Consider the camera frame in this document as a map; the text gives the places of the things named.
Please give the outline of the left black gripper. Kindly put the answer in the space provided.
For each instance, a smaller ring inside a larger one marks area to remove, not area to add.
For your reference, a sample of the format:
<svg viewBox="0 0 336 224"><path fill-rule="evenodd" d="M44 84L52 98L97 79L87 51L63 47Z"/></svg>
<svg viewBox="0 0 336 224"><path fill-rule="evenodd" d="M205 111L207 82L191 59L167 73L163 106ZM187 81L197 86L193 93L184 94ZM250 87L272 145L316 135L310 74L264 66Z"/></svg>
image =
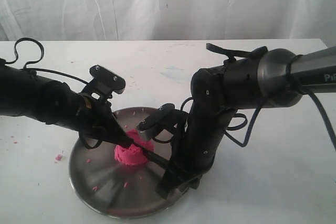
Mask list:
<svg viewBox="0 0 336 224"><path fill-rule="evenodd" d="M109 109L69 90L48 90L39 101L39 120L77 131L80 137L130 147L133 138L123 131Z"/></svg>

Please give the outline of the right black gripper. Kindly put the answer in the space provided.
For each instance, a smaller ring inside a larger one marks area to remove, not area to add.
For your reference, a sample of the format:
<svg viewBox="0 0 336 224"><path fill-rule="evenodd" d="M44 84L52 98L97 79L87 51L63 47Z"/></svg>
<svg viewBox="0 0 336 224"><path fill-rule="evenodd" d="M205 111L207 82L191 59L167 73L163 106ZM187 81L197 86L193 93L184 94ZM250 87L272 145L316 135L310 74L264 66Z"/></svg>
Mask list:
<svg viewBox="0 0 336 224"><path fill-rule="evenodd" d="M236 109L223 108L208 115L199 105L192 104L187 119L187 130L174 155L174 165L169 166L159 181L156 192L168 199L175 190L185 193L187 183L201 178L214 162L216 151Z"/></svg>

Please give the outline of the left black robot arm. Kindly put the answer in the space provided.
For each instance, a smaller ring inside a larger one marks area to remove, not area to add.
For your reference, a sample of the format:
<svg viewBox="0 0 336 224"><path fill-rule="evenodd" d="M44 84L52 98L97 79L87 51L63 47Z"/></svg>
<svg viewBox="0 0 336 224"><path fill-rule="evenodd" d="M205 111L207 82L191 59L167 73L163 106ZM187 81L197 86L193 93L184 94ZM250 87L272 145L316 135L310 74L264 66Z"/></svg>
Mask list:
<svg viewBox="0 0 336 224"><path fill-rule="evenodd" d="M1 115L26 116L47 125L78 132L83 145L88 138L129 147L128 137L111 110L112 93L122 94L125 80L108 69L90 68L93 79L76 93L65 82L37 75L36 69L15 69L1 61Z"/></svg>

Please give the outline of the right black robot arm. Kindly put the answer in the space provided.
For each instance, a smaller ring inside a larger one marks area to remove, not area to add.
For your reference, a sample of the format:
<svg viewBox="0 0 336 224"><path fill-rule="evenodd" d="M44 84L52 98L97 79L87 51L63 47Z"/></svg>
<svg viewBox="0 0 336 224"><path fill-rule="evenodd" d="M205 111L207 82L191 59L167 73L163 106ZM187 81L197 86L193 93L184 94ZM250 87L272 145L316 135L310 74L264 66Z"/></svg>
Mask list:
<svg viewBox="0 0 336 224"><path fill-rule="evenodd" d="M251 52L206 45L225 55L221 66L202 68L191 80L192 106L177 124L172 155L156 191L167 198L180 187L197 188L214 162L217 148L238 110L254 111L240 147L245 147L255 120L263 108L288 108L308 95L317 106L328 135L335 132L317 98L335 92L335 48L306 55L287 49L260 47Z"/></svg>

